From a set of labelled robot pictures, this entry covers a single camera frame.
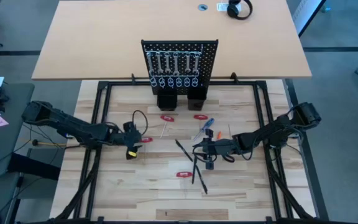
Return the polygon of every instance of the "pegboard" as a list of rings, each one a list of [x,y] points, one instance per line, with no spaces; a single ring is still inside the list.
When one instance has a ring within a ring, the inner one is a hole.
[[[208,89],[218,40],[142,40],[141,44],[154,95],[161,88],[176,88],[178,95],[187,95],[191,87]]]

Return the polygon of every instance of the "gray floor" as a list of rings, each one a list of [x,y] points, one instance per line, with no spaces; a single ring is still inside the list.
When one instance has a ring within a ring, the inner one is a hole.
[[[291,11],[300,2],[287,1]],[[328,1],[331,12],[316,16],[301,38],[302,44],[304,47],[358,46],[358,1]],[[57,2],[2,0],[0,42],[4,47],[0,50],[40,50]],[[309,131],[308,137],[329,217],[358,222],[358,75],[353,72],[358,67],[358,53],[306,53],[306,56],[313,77],[294,80],[294,84],[299,101],[314,103],[323,118],[317,128]],[[8,83],[34,83],[33,100],[49,101],[72,114],[80,82],[32,81],[36,61],[37,56],[0,56],[0,75]],[[65,142],[53,130],[44,130],[54,141]],[[23,130],[19,138],[28,137],[27,130]],[[28,197],[36,195],[41,199],[23,201],[17,220],[32,222],[48,218],[54,186],[55,183],[48,183],[29,188]]]

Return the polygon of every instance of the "black pegboard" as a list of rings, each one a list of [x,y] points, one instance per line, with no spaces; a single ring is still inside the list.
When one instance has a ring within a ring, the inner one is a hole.
[[[187,95],[187,89],[190,87],[205,87],[208,89],[209,80],[214,66],[216,50],[218,48],[218,40],[171,40],[171,41],[150,41],[142,40],[142,49],[144,53],[145,62],[147,65],[147,72],[153,90],[156,95],[161,88],[176,88],[178,95]],[[158,57],[157,52],[160,53],[160,64],[163,72],[158,72]],[[174,54],[178,55],[178,72],[179,75],[173,74],[175,71]],[[165,54],[169,54],[168,63],[170,72],[166,72],[166,59]],[[187,57],[189,56],[189,69],[186,72]],[[194,72],[196,63],[196,56],[198,58],[198,74]]]

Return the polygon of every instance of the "wooden desk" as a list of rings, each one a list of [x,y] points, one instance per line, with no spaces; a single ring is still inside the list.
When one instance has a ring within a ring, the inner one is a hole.
[[[74,114],[76,117],[91,121],[97,83],[98,81],[82,82]],[[273,115],[277,117],[286,113],[288,103],[282,81],[268,80],[267,84]],[[170,113],[175,122],[167,124],[163,138],[159,139],[164,122],[159,118],[162,112],[155,102],[149,86],[113,87],[108,121],[122,126],[132,119],[134,110],[142,110],[149,120],[146,136],[155,140],[144,144],[139,150],[138,158],[132,161],[125,160],[125,147],[103,147],[93,220],[104,216],[105,220],[234,221],[264,220],[266,216],[274,216],[261,146],[255,148],[250,161],[236,156],[236,162],[231,164],[219,157],[215,170],[205,170],[200,163],[199,167],[208,186],[208,195],[205,195],[198,178],[192,185],[191,179],[179,179],[175,176],[177,172],[192,171],[193,164],[176,146],[174,139],[178,139],[188,151],[191,150],[191,138],[202,125],[193,119],[193,115],[200,112],[188,111],[184,96],[179,96],[177,110]],[[229,138],[229,125],[231,134],[251,132],[259,127],[251,86],[210,86],[202,113],[215,118],[212,129],[222,131],[223,138]],[[135,116],[140,131],[145,126],[143,120],[141,115]],[[290,140],[289,144],[298,148],[294,140]],[[84,151],[82,148],[66,150],[51,217],[58,215],[77,191]],[[295,150],[285,147],[282,159],[291,192],[306,211],[314,215],[301,156]],[[282,211],[285,211],[282,194],[279,190],[278,193]],[[85,208],[86,204],[83,203],[82,217],[85,215]]]
[[[245,21],[218,12],[220,2],[60,1],[32,78],[148,77],[142,39],[219,39],[213,77],[311,76],[285,0],[252,1],[254,13]],[[208,10],[199,11],[199,4]]]

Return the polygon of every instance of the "blue-handled screwdriver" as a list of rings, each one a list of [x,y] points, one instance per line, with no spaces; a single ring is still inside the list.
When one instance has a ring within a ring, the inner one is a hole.
[[[196,140],[196,138],[198,138],[198,136],[199,136],[201,133],[205,132],[205,129],[211,127],[211,125],[214,123],[214,121],[215,121],[215,119],[213,119],[213,118],[209,119],[209,120],[204,124],[203,128],[201,128],[201,130],[200,130],[199,133],[196,135],[196,137],[194,137],[193,141]]]

